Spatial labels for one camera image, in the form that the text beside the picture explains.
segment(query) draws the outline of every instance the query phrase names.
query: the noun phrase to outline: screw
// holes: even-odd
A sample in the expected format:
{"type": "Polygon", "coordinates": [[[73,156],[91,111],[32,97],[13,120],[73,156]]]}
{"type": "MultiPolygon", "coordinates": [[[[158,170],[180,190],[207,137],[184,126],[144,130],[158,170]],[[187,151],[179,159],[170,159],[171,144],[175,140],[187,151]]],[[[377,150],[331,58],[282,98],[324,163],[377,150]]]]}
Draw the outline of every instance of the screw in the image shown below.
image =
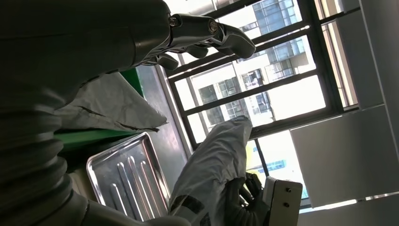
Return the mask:
{"type": "Polygon", "coordinates": [[[176,17],[169,18],[169,25],[171,27],[176,27],[179,25],[179,20],[176,17]]]}
{"type": "Polygon", "coordinates": [[[212,34],[217,31],[217,22],[213,19],[209,20],[209,31],[212,34]]]}

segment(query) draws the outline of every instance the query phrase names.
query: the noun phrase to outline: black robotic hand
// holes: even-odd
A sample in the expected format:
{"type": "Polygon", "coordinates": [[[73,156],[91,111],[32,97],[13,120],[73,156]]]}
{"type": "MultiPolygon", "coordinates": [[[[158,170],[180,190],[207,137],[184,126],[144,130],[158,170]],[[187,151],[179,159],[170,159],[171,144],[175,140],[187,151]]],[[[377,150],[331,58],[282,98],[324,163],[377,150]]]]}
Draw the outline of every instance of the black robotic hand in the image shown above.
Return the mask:
{"type": "Polygon", "coordinates": [[[143,65],[159,64],[174,70],[178,62],[166,52],[187,52],[196,58],[204,58],[209,47],[226,55],[236,54],[249,58],[255,52],[255,45],[240,29],[221,24],[206,16],[175,14],[169,18],[169,39],[149,53],[143,65]]]}
{"type": "Polygon", "coordinates": [[[247,173],[247,179],[236,178],[227,183],[226,187],[225,224],[263,226],[270,207],[262,201],[263,189],[258,177],[247,173]]]}

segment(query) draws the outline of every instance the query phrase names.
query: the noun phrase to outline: green surface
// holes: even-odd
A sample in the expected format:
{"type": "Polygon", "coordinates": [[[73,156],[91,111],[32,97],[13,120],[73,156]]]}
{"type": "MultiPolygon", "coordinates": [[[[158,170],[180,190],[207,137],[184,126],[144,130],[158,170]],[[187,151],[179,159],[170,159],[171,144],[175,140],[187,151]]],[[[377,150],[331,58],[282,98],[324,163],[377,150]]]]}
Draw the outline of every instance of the green surface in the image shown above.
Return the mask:
{"type": "Polygon", "coordinates": [[[138,78],[137,70],[135,68],[121,72],[122,76],[128,81],[128,83],[135,88],[135,90],[140,94],[140,96],[144,97],[143,95],[143,88],[141,87],[140,80],[138,78]]]}
{"type": "MultiPolygon", "coordinates": [[[[143,89],[138,78],[138,74],[135,68],[125,72],[121,72],[122,76],[128,81],[128,83],[143,97],[143,89]]],[[[55,134],[57,139],[60,139],[64,143],[64,149],[74,150],[89,144],[99,142],[108,138],[124,138],[136,134],[136,132],[127,131],[116,131],[109,129],[93,129],[84,131],[74,132],[61,132],[55,134]]]]}

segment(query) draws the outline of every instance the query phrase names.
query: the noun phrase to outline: black tape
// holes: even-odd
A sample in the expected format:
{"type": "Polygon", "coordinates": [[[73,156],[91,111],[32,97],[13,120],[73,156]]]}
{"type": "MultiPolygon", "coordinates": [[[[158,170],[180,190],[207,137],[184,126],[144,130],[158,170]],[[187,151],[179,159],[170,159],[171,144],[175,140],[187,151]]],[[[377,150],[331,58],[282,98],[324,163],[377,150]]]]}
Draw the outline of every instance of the black tape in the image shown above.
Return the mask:
{"type": "Polygon", "coordinates": [[[204,204],[202,204],[198,199],[189,195],[181,195],[176,197],[175,201],[170,207],[170,211],[172,212],[178,206],[184,206],[195,214],[199,214],[205,208],[204,204]]]}

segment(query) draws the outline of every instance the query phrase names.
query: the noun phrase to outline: green panel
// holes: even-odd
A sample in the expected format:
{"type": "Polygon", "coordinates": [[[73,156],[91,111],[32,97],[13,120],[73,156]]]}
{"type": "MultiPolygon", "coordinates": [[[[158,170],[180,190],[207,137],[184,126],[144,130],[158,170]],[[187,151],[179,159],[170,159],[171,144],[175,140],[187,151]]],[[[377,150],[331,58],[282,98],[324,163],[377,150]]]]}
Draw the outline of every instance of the green panel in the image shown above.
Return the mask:
{"type": "Polygon", "coordinates": [[[126,81],[128,81],[128,83],[138,92],[138,94],[144,97],[143,88],[141,87],[137,70],[135,68],[132,68],[130,70],[121,72],[121,74],[126,79],[126,81]]]}

